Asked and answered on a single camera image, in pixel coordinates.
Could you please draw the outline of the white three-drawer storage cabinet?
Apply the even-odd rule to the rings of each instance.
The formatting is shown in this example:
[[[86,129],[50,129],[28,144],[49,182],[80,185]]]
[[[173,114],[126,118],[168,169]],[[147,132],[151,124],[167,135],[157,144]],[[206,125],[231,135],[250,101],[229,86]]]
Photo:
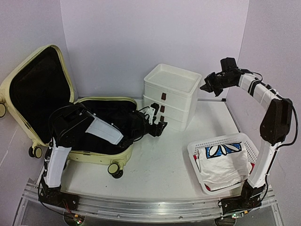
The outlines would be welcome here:
[[[167,126],[185,131],[191,122],[198,100],[202,75],[167,64],[158,64],[144,78],[144,106],[159,105],[157,119]]]

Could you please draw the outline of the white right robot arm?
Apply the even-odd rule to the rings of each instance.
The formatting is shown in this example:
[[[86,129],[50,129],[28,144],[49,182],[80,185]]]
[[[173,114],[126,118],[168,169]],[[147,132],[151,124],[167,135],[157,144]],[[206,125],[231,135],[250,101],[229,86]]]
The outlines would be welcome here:
[[[201,90],[219,96],[225,88],[237,86],[253,97],[266,111],[260,125],[259,156],[251,175],[243,183],[239,196],[221,200],[223,213],[228,214],[261,206],[269,189],[268,176],[279,149],[295,143],[284,141],[290,132],[291,119],[295,118],[297,122],[298,117],[292,101],[280,96],[269,84],[258,79],[258,73],[238,68],[236,60],[232,57],[221,59],[221,68],[219,73],[211,73],[205,78]]]

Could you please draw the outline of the pale green hard-shell suitcase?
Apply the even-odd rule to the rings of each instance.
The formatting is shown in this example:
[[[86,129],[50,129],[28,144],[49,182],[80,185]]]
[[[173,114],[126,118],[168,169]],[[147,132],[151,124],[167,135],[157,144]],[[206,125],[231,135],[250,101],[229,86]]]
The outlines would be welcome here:
[[[75,104],[117,126],[124,126],[137,109],[136,101],[129,97],[75,98],[63,54],[56,45],[36,49],[0,86],[0,112],[9,112],[30,138],[32,158],[42,157],[42,148],[49,145],[52,113]]]

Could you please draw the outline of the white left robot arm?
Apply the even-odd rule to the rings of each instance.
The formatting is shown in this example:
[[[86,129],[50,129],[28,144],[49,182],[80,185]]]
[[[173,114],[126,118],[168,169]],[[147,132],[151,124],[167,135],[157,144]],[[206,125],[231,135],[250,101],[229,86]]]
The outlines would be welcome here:
[[[71,151],[93,147],[106,157],[127,150],[146,134],[161,136],[167,122],[156,123],[159,105],[145,107],[146,112],[124,107],[91,111],[70,105],[54,111],[48,120],[52,136],[44,159],[39,183],[39,201],[57,207],[76,209],[79,197],[61,191],[63,170]]]

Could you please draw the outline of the white printed t-shirt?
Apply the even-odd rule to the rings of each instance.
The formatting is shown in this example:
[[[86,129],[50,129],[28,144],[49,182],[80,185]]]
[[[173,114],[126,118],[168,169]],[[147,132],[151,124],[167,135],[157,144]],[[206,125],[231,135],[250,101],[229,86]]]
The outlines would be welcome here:
[[[210,191],[245,181],[253,166],[243,143],[231,143],[197,149],[200,175]]]

